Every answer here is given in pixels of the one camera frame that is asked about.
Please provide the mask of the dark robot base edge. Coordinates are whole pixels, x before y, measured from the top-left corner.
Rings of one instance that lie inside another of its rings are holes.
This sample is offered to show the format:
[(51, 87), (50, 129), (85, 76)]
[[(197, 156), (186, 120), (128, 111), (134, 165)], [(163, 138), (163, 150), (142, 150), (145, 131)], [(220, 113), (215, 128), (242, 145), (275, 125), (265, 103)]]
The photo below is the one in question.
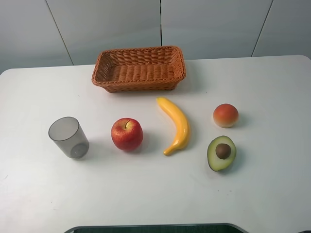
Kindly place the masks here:
[(93, 226), (76, 227), (67, 233), (245, 233), (239, 227), (230, 224), (194, 224), (194, 225), (145, 225), (145, 226)]

